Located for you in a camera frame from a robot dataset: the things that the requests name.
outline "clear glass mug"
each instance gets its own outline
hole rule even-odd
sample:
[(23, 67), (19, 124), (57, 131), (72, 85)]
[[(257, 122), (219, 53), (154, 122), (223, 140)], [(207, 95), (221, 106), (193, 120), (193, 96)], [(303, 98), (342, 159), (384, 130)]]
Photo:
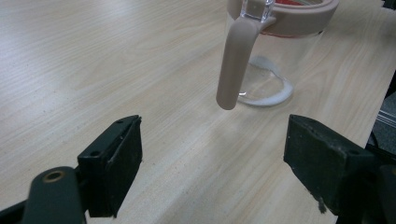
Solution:
[(256, 106), (279, 104), (293, 87), (284, 78), (304, 66), (338, 6), (338, 0), (229, 0), (227, 38), (217, 101)]

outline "wood grain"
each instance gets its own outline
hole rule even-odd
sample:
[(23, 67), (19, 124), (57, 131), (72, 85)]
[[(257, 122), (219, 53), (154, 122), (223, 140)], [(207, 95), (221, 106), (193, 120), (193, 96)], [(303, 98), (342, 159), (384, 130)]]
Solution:
[(396, 69), (396, 13), (342, 1), (295, 93), (215, 100), (225, 0), (0, 1), (0, 209), (110, 123), (143, 117), (119, 217), (89, 223), (334, 223), (282, 161), (289, 114), (364, 146)]

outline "mug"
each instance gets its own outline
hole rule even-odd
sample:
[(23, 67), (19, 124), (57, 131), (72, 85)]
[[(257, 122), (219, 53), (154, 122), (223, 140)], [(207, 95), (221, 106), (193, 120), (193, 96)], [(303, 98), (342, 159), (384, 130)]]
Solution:
[(217, 102), (276, 105), (293, 91), (285, 74), (298, 73), (303, 58), (329, 23), (339, 0), (229, 0), (227, 38)]

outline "mug handle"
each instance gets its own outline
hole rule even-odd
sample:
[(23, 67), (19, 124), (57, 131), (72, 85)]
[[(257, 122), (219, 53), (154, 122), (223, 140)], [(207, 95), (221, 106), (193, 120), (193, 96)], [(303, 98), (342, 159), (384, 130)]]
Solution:
[(274, 17), (269, 17), (264, 22), (238, 17), (231, 25), (225, 43), (216, 96), (221, 108), (231, 110), (235, 107), (254, 42), (263, 29), (275, 22)]

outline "table surface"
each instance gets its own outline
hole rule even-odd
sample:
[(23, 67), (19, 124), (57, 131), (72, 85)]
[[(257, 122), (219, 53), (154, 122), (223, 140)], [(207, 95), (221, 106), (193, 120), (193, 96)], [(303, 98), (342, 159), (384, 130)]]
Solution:
[(219, 108), (225, 0), (0, 1), (0, 209), (138, 114), (119, 217), (89, 223), (334, 223), (283, 162), (289, 114), (364, 146), (396, 66), (396, 12), (342, 0), (283, 104)]

